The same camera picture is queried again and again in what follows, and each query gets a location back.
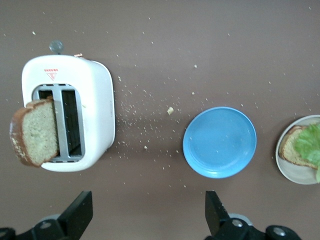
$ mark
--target red triangle symbol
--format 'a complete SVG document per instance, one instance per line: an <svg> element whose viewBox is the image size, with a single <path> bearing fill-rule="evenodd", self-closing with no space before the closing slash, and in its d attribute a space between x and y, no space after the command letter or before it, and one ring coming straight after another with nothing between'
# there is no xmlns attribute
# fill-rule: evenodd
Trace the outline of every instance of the red triangle symbol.
<svg viewBox="0 0 320 240"><path fill-rule="evenodd" d="M51 80L55 80L57 73L56 72L47 72L48 76L51 78Z"/></svg>

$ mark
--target bread slice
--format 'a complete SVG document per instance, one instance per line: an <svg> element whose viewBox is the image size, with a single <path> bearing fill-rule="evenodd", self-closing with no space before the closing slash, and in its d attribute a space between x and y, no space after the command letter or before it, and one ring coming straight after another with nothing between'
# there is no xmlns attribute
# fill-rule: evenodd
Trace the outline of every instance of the bread slice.
<svg viewBox="0 0 320 240"><path fill-rule="evenodd" d="M40 167L59 152L53 102L52 99L33 100L20 108L11 119L11 144L25 165Z"/></svg>
<svg viewBox="0 0 320 240"><path fill-rule="evenodd" d="M283 137L279 146L278 153L282 159L287 160L288 162L291 162L295 165L318 169L318 166L312 164L306 159L303 159L294 147L300 133L306 128L307 126L298 125L291 128Z"/></svg>

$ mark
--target toaster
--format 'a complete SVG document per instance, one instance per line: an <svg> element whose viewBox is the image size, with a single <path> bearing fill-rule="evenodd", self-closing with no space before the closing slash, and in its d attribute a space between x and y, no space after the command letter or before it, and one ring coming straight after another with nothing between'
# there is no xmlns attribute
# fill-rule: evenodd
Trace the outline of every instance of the toaster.
<svg viewBox="0 0 320 240"><path fill-rule="evenodd" d="M24 106L53 98L59 152L42 168L76 172L91 167L115 140L112 77L101 63L71 55L44 55L22 70Z"/></svg>

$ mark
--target toaster slot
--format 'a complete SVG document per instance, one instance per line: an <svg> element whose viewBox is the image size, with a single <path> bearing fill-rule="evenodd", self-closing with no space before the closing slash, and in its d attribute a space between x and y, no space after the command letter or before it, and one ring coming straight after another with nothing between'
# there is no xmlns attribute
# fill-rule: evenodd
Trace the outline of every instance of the toaster slot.
<svg viewBox="0 0 320 240"><path fill-rule="evenodd" d="M68 84L44 84L34 90L32 99L44 99L49 96L54 100L59 143L59 154L51 162L77 162L85 153L80 95Z"/></svg>

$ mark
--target sandwich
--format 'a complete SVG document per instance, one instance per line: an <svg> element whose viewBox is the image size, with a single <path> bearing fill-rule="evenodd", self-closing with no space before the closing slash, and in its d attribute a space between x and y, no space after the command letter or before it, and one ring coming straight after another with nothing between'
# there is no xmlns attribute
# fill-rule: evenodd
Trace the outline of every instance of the sandwich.
<svg viewBox="0 0 320 240"><path fill-rule="evenodd" d="M15 112L9 135L17 158L27 166L40 167L59 154L54 101L38 99Z"/></svg>
<svg viewBox="0 0 320 240"><path fill-rule="evenodd" d="M278 154L290 163L317 170L320 183L320 124L292 127L283 137Z"/></svg>

